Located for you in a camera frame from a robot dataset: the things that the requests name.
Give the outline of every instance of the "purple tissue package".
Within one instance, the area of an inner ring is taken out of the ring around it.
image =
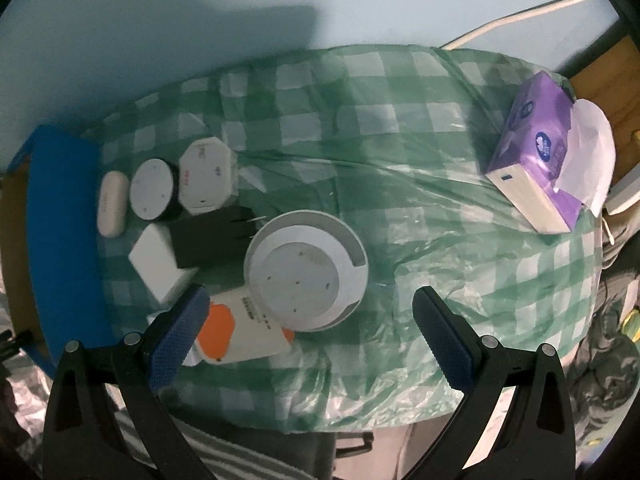
[[[573,102],[546,72],[525,82],[486,176],[541,234],[571,232],[582,203],[559,189]]]

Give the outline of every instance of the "logo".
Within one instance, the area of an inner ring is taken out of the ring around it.
[[[527,101],[526,103],[524,103],[522,105],[522,108],[520,108],[520,118],[524,119],[526,117],[529,117],[531,115],[531,112],[533,111],[533,108],[536,107],[536,104],[533,101]]]
[[[536,135],[536,149],[540,158],[545,162],[549,162],[551,158],[551,139],[545,132],[538,132]]]

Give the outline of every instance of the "green checkered tablecloth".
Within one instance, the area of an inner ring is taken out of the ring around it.
[[[519,85],[539,67],[511,57],[421,46],[348,46],[248,62],[165,86],[87,132],[104,171],[132,175],[216,136],[238,153],[239,202],[256,216],[315,209],[340,217],[370,261],[345,322],[296,335],[289,354],[182,367],[183,402],[242,426],[282,431],[408,424],[454,409],[412,320],[431,285],[479,334],[566,354],[584,335],[602,260],[599,222],[541,236],[482,176]],[[100,239],[115,331],[143,330],[160,307],[127,254],[145,223]],[[201,269],[220,292],[242,262]]]

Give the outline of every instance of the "wall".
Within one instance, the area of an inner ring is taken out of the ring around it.
[[[550,0],[13,0],[0,17],[0,168],[39,123],[71,130],[118,101],[292,48],[441,45]],[[469,46],[557,68],[617,19],[606,0]]]

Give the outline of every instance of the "white lid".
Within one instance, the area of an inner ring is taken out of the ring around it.
[[[236,154],[221,140],[196,140],[181,156],[178,199],[189,213],[219,209],[236,189]]]
[[[171,168],[164,160],[146,160],[140,164],[129,188],[133,212],[143,220],[155,220],[171,202],[174,186]]]
[[[285,216],[285,223],[297,219],[315,225],[278,227]],[[339,228],[330,228],[330,234],[319,224]],[[356,246],[357,256],[352,258],[347,246]],[[258,232],[244,270],[256,303],[283,326],[312,332],[334,326],[355,309],[367,286],[369,266],[360,240],[347,225],[324,213],[302,211],[279,216]]]

